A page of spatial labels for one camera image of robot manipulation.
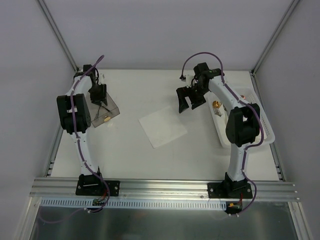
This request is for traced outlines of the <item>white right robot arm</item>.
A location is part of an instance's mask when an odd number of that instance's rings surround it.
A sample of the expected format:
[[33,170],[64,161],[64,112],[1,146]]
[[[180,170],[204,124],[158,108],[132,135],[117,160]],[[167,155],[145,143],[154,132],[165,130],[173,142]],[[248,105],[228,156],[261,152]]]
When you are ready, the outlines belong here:
[[225,80],[220,68],[209,69],[207,63],[199,63],[193,68],[194,75],[180,76],[185,86],[176,89],[178,112],[181,114],[189,108],[195,109],[206,103],[204,95],[215,94],[227,113],[225,133],[231,143],[229,167],[226,178],[230,179],[223,187],[224,193],[235,198],[242,191],[239,181],[245,179],[247,151],[258,135],[263,134],[260,122],[260,107],[249,103],[241,97]]

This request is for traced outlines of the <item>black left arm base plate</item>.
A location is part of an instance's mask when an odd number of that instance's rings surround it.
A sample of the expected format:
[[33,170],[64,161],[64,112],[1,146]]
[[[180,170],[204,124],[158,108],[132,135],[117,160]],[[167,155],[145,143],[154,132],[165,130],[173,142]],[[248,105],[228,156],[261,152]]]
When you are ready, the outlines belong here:
[[120,181],[118,180],[107,180],[107,187],[105,184],[96,176],[92,175],[83,175],[81,174],[77,181],[77,187],[75,194],[77,196],[91,196],[91,197],[101,197],[101,196],[110,196],[118,197],[120,190]]

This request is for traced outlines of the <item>ornate silver fork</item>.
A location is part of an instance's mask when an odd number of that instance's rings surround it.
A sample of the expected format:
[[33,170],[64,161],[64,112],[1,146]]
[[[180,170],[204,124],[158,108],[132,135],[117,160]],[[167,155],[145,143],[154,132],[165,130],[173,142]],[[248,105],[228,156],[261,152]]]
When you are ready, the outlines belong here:
[[94,120],[96,120],[96,119],[99,118],[100,108],[101,108],[101,105],[98,106],[98,109],[97,109],[96,115],[95,115],[95,117],[94,117]]

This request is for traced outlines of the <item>white paper napkin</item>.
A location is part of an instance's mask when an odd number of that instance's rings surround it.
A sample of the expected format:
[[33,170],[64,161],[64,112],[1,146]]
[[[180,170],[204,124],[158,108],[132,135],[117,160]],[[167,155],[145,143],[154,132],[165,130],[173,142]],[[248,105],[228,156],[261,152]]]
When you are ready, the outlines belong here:
[[138,121],[154,149],[170,143],[188,132],[171,106],[150,113]]

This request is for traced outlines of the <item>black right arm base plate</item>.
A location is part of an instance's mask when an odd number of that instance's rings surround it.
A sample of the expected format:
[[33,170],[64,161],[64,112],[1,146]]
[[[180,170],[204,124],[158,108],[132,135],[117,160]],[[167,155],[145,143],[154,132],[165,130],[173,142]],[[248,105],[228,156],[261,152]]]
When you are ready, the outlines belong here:
[[253,198],[251,185],[247,183],[244,187],[232,189],[224,186],[222,182],[209,182],[207,184],[207,193],[210,199],[240,199],[245,200]]

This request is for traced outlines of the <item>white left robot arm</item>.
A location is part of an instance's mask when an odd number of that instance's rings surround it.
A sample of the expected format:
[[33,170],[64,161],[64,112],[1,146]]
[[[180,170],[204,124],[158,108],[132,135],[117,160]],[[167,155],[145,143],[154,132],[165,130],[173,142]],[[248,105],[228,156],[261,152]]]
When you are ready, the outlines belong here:
[[88,133],[92,124],[86,95],[92,104],[101,107],[107,103],[107,86],[99,83],[95,65],[85,64],[73,76],[70,90],[56,98],[60,125],[72,138],[80,162],[80,174],[101,177],[100,168],[90,151]]

